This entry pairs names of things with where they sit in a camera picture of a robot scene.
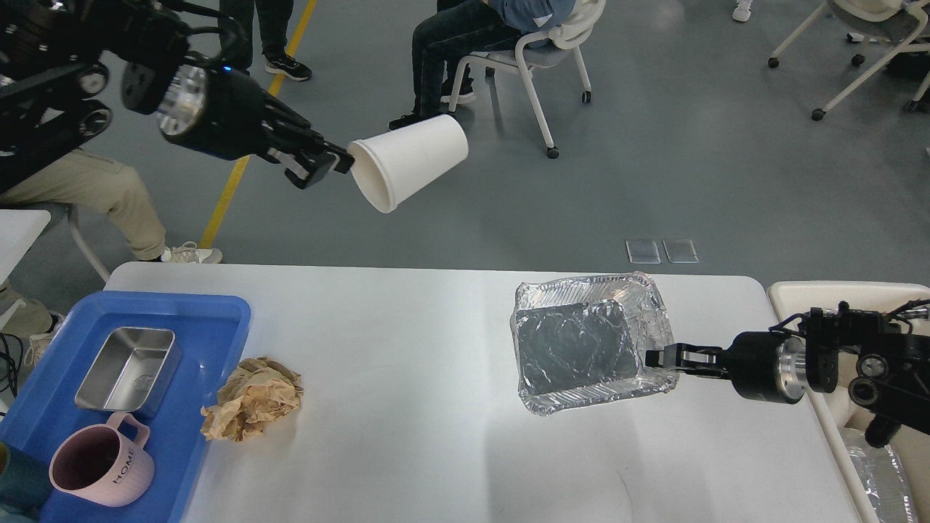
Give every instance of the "black shoe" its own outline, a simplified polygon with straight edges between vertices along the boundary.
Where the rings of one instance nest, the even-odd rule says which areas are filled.
[[[313,71],[309,67],[287,55],[275,59],[266,59],[265,71],[272,74],[283,74],[298,82],[306,82],[313,76]]]
[[[449,103],[452,101],[452,80],[446,79],[443,82],[442,87],[443,96],[440,97],[440,103]],[[471,101],[474,101],[478,98],[478,95],[474,94],[474,89],[472,89],[472,79],[464,78],[462,79],[462,85],[458,88],[458,100],[456,101],[459,105],[464,105]]]
[[[453,118],[456,117],[452,113],[436,113],[431,116],[421,116],[417,113],[405,114],[401,116],[400,118],[397,118],[396,120],[391,120],[391,122],[388,123],[388,130],[397,130],[401,127],[412,126],[424,120],[429,120],[430,118],[435,118],[436,116],[442,116],[443,114],[448,114],[449,116],[452,116]]]

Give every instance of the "white chair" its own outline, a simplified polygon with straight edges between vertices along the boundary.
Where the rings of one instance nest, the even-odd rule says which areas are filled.
[[[103,265],[103,262],[100,261],[100,258],[90,249],[90,246],[84,239],[84,236],[81,235],[80,223],[77,216],[77,206],[72,204],[65,204],[61,202],[38,202],[34,204],[22,204],[22,205],[10,205],[3,206],[4,208],[39,208],[47,210],[51,213],[52,219],[46,226],[45,231],[48,231],[59,221],[62,220],[65,216],[68,218],[68,228],[71,230],[71,237],[74,240],[74,243],[77,245],[77,248],[80,249],[81,253],[84,254],[84,257],[87,259],[87,262],[90,263],[90,266],[94,268],[94,271],[100,276],[100,279],[103,280],[103,283],[110,281],[110,272],[107,271],[107,268]]]
[[[581,75],[581,83],[584,85],[581,102],[590,103],[591,80],[588,78],[588,71],[585,69],[584,60],[581,58],[580,46],[591,36],[594,23],[601,18],[601,14],[604,12],[605,2],[606,0],[577,0],[572,14],[561,25],[548,31],[524,35],[517,41],[513,51],[472,53],[460,60],[456,70],[456,79],[452,85],[449,111],[455,112],[456,110],[458,91],[461,88],[462,78],[465,76],[467,66],[473,64],[484,65],[487,76],[492,76],[496,69],[518,73],[523,78],[526,94],[533,105],[533,112],[536,113],[539,130],[542,131],[542,138],[546,142],[546,156],[558,158],[559,148],[555,146],[555,142],[552,140],[549,125],[546,123],[546,116],[542,113],[539,97],[533,88],[533,71],[535,69],[549,69],[558,65],[569,54],[574,55],[578,73]],[[550,42],[544,46],[527,47],[529,44],[546,39],[549,39]]]
[[[898,53],[930,51],[930,43],[913,43],[921,36],[930,36],[927,30],[927,7],[930,0],[917,0],[902,2],[901,0],[827,0],[805,20],[794,33],[781,43],[768,59],[768,66],[778,67],[778,57],[791,45],[798,35],[804,32],[817,18],[830,9],[838,20],[865,37],[860,44],[860,51],[853,57],[852,64],[856,67],[865,61],[863,53],[871,41],[887,44],[891,48],[875,62],[865,73],[861,74],[852,84],[836,95],[833,100],[822,108],[811,113],[814,121],[822,120],[837,103],[842,101],[873,74],[882,69],[886,63]],[[914,98],[905,105],[906,111],[914,111],[919,107],[920,100],[930,87],[930,73],[923,79]]]

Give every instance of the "pink mug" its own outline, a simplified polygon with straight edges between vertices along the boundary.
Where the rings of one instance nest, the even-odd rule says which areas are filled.
[[[117,430],[136,427],[130,440]],[[149,427],[128,412],[114,412],[106,423],[85,427],[64,440],[48,466],[52,486],[88,501],[123,506],[136,501],[152,483],[155,464],[142,447]]]

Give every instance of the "metal box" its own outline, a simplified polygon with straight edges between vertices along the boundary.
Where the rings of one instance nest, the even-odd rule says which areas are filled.
[[[135,412],[151,418],[179,361],[172,330],[115,329],[77,389],[74,404],[82,409]]]

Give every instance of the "khaki pants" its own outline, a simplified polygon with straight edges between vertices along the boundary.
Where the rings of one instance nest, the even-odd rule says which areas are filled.
[[[158,258],[165,250],[165,227],[158,220],[149,191],[132,167],[84,151],[72,151],[50,166],[0,194],[0,204],[62,202],[104,213],[126,238],[140,260]],[[0,284],[0,315],[22,296]],[[3,328],[24,342],[51,327],[46,307],[25,300]]]

